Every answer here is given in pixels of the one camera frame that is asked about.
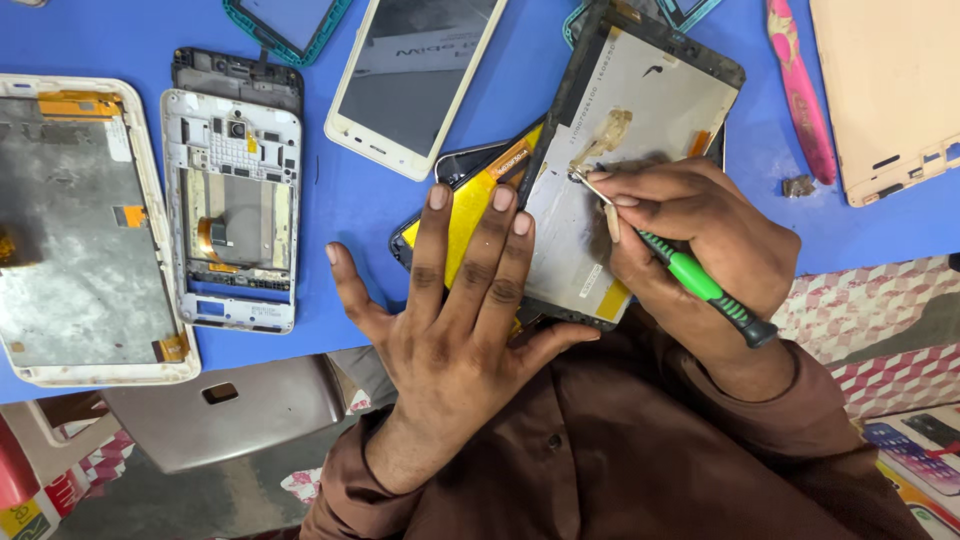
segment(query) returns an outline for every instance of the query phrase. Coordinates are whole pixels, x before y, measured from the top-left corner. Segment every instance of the person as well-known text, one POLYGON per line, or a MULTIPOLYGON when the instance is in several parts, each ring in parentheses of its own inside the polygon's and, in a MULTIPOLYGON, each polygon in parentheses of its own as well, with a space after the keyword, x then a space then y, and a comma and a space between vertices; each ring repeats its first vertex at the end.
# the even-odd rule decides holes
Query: person
POLYGON ((446 185, 423 207, 399 315, 370 300, 343 245, 327 246, 399 397, 330 450, 300 538, 927 537, 828 371, 788 341, 748 349, 633 228, 688 241, 765 319, 800 239, 706 160, 590 180, 617 205, 612 270, 638 299, 604 335, 556 323, 508 343, 536 224, 504 185, 445 300, 446 185))

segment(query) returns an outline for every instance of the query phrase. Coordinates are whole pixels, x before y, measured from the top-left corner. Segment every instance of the blue table surface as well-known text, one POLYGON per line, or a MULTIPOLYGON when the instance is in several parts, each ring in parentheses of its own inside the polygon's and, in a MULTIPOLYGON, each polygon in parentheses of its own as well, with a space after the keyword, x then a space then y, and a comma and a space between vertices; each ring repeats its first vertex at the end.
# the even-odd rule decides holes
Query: blue table surface
MULTIPOLYGON (((323 124, 367 2, 354 0, 317 62, 301 72, 308 126, 304 147, 297 324, 284 336, 197 329, 204 369, 225 369, 369 343, 344 316, 324 256, 340 240, 391 305, 407 297, 408 275, 387 249, 390 234, 420 208, 417 184, 333 144, 323 124)), ((561 28, 578 0, 511 0, 444 145, 456 149, 516 135, 548 108, 569 60, 561 28)), ((727 170, 761 211, 804 240, 798 274, 819 274, 960 252, 956 209, 960 171, 926 181, 864 209, 839 185, 784 199, 780 181, 809 172, 766 36, 761 2, 724 0, 690 35, 734 59, 748 81, 730 115, 727 170)), ((791 2, 810 76, 826 107, 809 8, 791 2)), ((131 83, 146 106, 160 156, 160 94, 171 86, 177 47, 256 58, 257 45, 220 2, 51 0, 41 9, 0 0, 0 71, 111 77, 131 83)), ((0 403, 68 393, 37 388, 0 363, 0 403)))

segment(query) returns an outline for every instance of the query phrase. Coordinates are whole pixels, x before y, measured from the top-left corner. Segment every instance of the brown shirt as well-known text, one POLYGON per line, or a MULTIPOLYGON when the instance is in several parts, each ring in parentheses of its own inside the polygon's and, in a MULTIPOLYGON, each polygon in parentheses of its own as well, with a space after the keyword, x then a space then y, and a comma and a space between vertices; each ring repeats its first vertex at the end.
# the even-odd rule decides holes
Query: brown shirt
POLYGON ((540 371, 418 491, 394 496, 363 447, 330 450, 300 538, 927 538, 799 347, 793 386, 732 399, 682 351, 622 332, 540 371))

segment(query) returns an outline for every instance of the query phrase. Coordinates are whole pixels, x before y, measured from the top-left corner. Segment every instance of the sleeve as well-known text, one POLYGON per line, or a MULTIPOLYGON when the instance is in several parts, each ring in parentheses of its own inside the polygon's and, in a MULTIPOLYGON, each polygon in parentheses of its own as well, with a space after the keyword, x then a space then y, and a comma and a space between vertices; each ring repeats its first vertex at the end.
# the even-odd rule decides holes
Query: sleeve
POLYGON ((364 445, 392 410, 390 405, 365 414, 334 443, 300 540, 390 538, 407 528, 420 490, 403 496, 387 491, 364 457, 364 445))
POLYGON ((876 448, 851 424, 827 368, 796 343, 784 344, 797 374, 789 389, 763 403, 725 394, 684 350, 671 351, 664 363, 714 426, 851 531, 863 538, 928 538, 877 469, 876 448))

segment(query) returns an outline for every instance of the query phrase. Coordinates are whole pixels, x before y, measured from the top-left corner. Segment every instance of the hand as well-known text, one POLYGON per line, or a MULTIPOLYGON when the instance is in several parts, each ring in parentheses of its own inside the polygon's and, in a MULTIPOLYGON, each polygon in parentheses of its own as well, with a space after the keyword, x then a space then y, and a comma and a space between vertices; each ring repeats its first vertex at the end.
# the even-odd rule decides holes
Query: hand
POLYGON ((644 309, 728 393, 762 401, 785 390, 794 368, 783 346, 775 341, 758 351, 748 349, 723 315, 686 290, 652 256, 634 228, 688 240, 707 273, 764 320, 790 292, 800 238, 755 209, 709 160, 677 161, 634 174, 593 173, 589 178, 617 206, 620 240, 613 246, 612 270, 644 309))
POLYGON ((558 324, 522 347, 507 347, 523 298, 536 225, 516 213, 502 185, 470 239, 446 302, 444 270, 452 192, 430 188, 414 250, 407 309, 392 316, 375 304, 349 251, 327 249, 347 316, 371 341, 396 385, 394 412, 367 444, 373 475, 393 493, 429 480, 540 368, 600 332, 558 324))

